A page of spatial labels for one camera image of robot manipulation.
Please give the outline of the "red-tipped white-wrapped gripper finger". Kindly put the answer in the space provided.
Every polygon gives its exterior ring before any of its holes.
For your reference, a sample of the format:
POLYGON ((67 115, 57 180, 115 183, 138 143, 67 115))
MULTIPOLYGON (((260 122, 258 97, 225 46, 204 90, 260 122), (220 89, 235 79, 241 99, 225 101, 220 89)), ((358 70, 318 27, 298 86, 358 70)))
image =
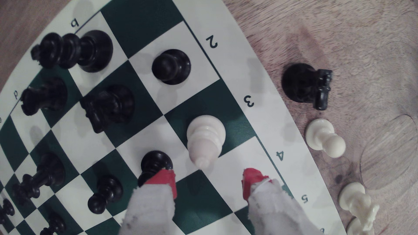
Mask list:
POLYGON ((242 187, 256 235, 323 235, 277 179, 255 168, 246 168, 242 187))
POLYGON ((161 169, 133 190, 119 235, 171 235, 175 213, 175 173, 161 169))

